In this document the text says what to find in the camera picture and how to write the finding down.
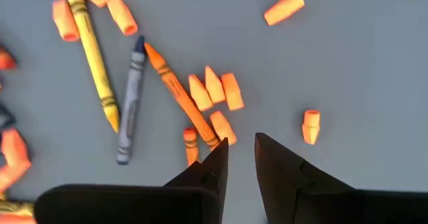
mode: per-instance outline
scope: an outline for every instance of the gray crayon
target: gray crayon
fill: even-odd
[[[125,102],[122,109],[119,130],[119,146],[116,158],[118,164],[128,164],[131,157],[136,112],[141,96],[145,59],[144,36],[140,36],[132,52],[131,65],[129,67]]]

